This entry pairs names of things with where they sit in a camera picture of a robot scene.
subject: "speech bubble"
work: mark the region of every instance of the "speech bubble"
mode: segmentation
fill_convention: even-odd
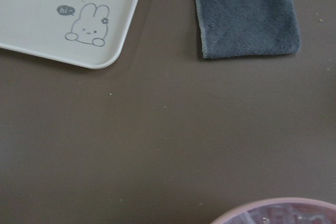
[[[57,7],[57,12],[60,15],[63,15],[63,16],[68,16],[68,15],[73,16],[73,14],[76,12],[76,10],[71,6],[61,5],[61,6]]]

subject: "plastic container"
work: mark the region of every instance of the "plastic container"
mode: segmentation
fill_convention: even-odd
[[[0,0],[0,47],[98,69],[121,52],[138,0]]]
[[[334,224],[336,205],[303,198],[276,198],[235,208],[212,224]]]

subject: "bunny illustration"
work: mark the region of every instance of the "bunny illustration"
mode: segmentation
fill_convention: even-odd
[[[95,4],[86,4],[80,11],[78,20],[73,23],[71,32],[65,34],[65,38],[98,47],[104,46],[109,13],[106,5],[97,7]]]

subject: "gray towel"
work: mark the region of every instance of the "gray towel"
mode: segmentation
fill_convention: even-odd
[[[293,0],[196,0],[204,58],[300,49]]]

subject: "brown table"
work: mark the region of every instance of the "brown table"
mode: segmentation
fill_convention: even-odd
[[[264,198],[336,204],[336,1],[295,2],[296,55],[203,60],[194,0],[139,0],[105,69],[0,50],[0,223],[207,224]]]

